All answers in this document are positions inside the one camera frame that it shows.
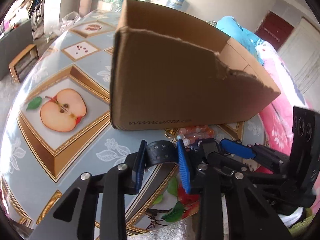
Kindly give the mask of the right white gloved hand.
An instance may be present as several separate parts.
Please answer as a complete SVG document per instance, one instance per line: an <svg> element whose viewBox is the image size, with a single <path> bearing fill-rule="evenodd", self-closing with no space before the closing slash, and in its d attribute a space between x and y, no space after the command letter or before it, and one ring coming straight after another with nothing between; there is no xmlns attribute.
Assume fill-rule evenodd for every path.
<svg viewBox="0 0 320 240"><path fill-rule="evenodd" d="M287 228L290 228L298 222L301 222L312 215L313 213L310 208L299 207L291 215L279 214L278 217Z"/></svg>

